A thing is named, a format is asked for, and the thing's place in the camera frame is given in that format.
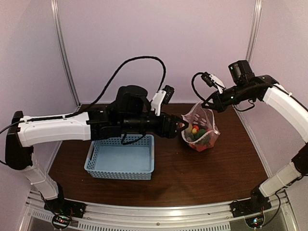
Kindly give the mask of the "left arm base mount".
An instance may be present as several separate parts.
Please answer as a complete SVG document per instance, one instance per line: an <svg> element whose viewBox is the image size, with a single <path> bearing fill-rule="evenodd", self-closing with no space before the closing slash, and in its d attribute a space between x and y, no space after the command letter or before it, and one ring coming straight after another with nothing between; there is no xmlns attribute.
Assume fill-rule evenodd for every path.
<svg viewBox="0 0 308 231"><path fill-rule="evenodd" d="M44 209L52 212L51 224L57 230L68 228L73 218L83 218L86 204L71 200L44 200Z"/></svg>

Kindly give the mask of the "clear polka dot zip bag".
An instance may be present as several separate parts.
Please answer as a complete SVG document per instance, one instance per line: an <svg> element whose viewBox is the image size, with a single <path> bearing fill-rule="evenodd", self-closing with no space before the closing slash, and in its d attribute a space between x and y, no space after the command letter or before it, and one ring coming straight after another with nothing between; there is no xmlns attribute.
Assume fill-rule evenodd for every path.
<svg viewBox="0 0 308 231"><path fill-rule="evenodd" d="M216 126L214 112L202 107L202 101L197 102L190 111L182 115L188 122L188 127L181 132L184 142L192 149L202 152L214 147L220 132Z"/></svg>

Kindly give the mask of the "red lychee bunch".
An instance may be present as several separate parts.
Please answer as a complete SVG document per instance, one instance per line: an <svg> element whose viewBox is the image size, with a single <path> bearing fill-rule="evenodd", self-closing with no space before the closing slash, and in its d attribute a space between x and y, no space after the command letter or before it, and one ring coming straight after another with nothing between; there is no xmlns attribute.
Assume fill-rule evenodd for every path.
<svg viewBox="0 0 308 231"><path fill-rule="evenodd" d="M202 152L205 149L212 148L213 145L211 144L211 142L207 142L207 143L198 142L198 143L190 143L189 146L198 152Z"/></svg>

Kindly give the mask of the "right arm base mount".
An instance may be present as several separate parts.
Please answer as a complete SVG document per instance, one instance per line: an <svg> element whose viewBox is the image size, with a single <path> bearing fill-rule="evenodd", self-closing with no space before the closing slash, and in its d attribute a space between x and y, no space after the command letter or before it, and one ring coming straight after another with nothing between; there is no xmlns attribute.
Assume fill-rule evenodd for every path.
<svg viewBox="0 0 308 231"><path fill-rule="evenodd" d="M264 212L271 209L269 200L265 200L260 204L254 204L253 200L234 200L230 203L230 209L233 218L244 218L246 225L252 229L259 229L265 224Z"/></svg>

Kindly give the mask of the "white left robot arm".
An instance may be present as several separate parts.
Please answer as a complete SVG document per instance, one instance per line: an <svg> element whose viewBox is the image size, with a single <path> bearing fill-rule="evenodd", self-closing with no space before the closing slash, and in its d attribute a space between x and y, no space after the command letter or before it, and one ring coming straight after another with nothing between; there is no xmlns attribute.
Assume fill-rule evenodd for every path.
<svg viewBox="0 0 308 231"><path fill-rule="evenodd" d="M159 137L172 139L189 124L182 118L162 112L173 95L170 86L159 90L151 101L147 90L135 85L119 88L115 100L105 108L92 105L82 111L47 117L25 116L14 113L11 124L5 129L5 162L22 171L50 205L59 214L69 210L61 186L43 170L33 157L34 145L53 141L99 141L119 137L127 145L130 133L144 137L152 132Z"/></svg>

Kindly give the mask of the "green avocado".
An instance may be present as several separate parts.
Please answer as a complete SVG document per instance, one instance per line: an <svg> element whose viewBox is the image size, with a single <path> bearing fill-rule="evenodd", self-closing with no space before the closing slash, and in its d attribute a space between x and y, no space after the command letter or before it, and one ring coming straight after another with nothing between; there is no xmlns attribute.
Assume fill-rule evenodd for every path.
<svg viewBox="0 0 308 231"><path fill-rule="evenodd" d="M206 129L200 129L197 133L195 133L193 135L194 140L198 140L199 138L201 138L202 136L204 136L207 133Z"/></svg>

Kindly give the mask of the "orange red chili pepper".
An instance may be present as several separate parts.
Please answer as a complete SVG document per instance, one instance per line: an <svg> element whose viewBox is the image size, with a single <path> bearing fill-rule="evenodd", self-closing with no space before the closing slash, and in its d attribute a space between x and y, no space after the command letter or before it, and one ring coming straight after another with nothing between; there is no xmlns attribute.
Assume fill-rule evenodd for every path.
<svg viewBox="0 0 308 231"><path fill-rule="evenodd" d="M189 124L185 129L186 133L196 134L199 131L199 127L197 125Z"/></svg>

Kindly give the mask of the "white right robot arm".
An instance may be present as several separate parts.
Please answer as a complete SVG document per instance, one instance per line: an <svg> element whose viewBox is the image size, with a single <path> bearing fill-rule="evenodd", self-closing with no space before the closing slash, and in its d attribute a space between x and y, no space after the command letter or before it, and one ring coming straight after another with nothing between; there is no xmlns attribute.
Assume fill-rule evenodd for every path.
<svg viewBox="0 0 308 231"><path fill-rule="evenodd" d="M217 90L206 100L202 107L224 112L228 106L238 105L243 101L259 100L277 111L298 132L304 142L308 141L308 110L291 93L287 92L277 80L269 75L256 76L247 60L239 60L228 66L234 86L226 88L214 74L203 72L202 80ZM247 209L257 212L265 205L265 197L308 174L308 146L292 158L275 175L269 177L252 191L253 197L247 201Z"/></svg>

